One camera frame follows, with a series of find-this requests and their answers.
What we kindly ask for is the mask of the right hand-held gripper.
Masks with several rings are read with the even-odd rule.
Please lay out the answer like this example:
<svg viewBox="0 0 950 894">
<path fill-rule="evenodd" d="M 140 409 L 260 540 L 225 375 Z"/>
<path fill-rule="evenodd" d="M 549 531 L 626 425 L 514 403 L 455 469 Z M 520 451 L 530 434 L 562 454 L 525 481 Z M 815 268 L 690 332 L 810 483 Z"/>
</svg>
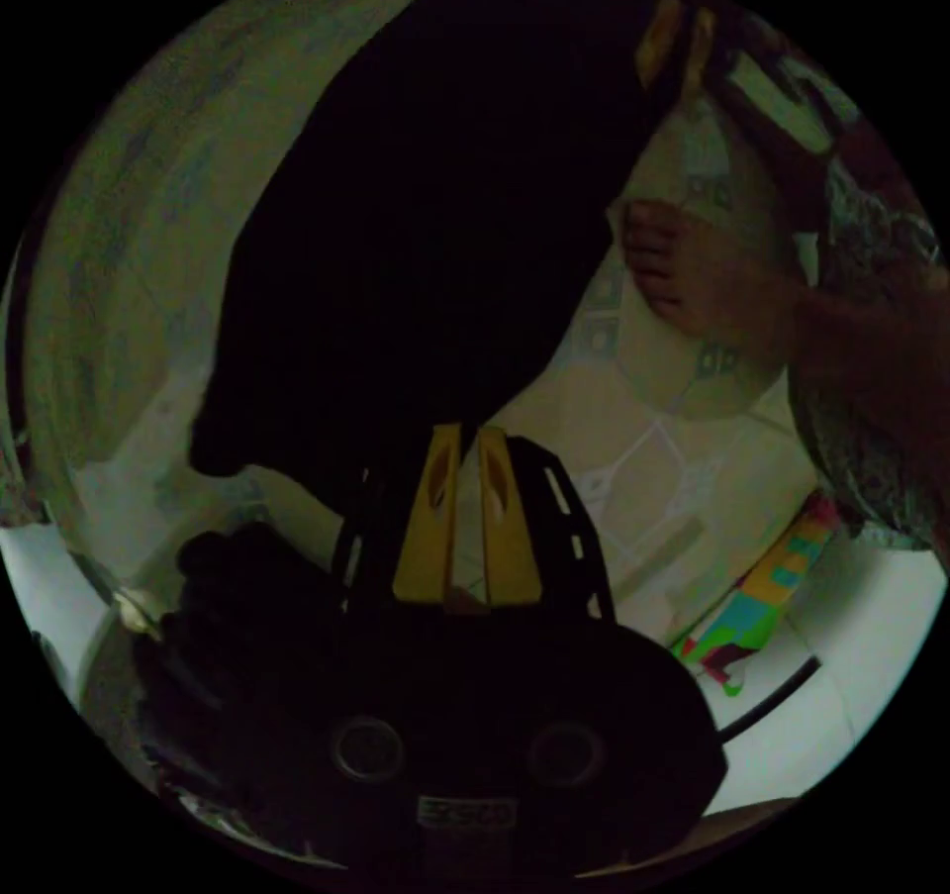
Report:
<svg viewBox="0 0 950 894">
<path fill-rule="evenodd" d="M 669 58 L 683 23 L 681 0 L 658 0 L 636 49 L 636 74 L 649 89 Z M 858 104 L 787 35 L 740 8 L 697 10 L 681 86 L 702 87 L 736 122 L 754 113 L 804 151 L 831 152 L 863 118 Z"/>
</svg>

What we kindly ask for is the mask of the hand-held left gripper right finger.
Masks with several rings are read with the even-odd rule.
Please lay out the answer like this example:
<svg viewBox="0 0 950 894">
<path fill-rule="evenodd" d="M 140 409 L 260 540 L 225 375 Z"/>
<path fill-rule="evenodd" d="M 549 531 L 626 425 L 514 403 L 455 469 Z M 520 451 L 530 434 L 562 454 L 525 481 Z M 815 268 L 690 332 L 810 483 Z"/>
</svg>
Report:
<svg viewBox="0 0 950 894">
<path fill-rule="evenodd" d="M 477 437 L 487 602 L 534 606 L 542 585 L 507 436 L 488 427 Z"/>
</svg>

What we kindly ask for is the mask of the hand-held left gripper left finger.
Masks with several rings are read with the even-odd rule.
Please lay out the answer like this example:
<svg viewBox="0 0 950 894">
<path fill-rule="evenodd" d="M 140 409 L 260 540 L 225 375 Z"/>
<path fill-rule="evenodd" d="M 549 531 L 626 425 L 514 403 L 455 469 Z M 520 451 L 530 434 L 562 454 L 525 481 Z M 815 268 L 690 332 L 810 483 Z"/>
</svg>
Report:
<svg viewBox="0 0 950 894">
<path fill-rule="evenodd" d="M 432 430 L 392 591 L 400 603 L 442 603 L 451 583 L 461 427 Z"/>
</svg>

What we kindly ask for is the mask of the person's right hand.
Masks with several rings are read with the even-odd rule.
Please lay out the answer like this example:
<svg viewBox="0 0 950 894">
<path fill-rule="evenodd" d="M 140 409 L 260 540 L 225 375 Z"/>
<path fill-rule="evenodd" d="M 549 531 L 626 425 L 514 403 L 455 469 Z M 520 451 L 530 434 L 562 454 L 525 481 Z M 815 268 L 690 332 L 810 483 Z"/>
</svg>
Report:
<svg viewBox="0 0 950 894">
<path fill-rule="evenodd" d="M 808 150 L 781 134 L 770 157 L 774 179 L 788 209 L 807 285 L 816 287 L 829 219 L 826 181 L 830 152 Z"/>
</svg>

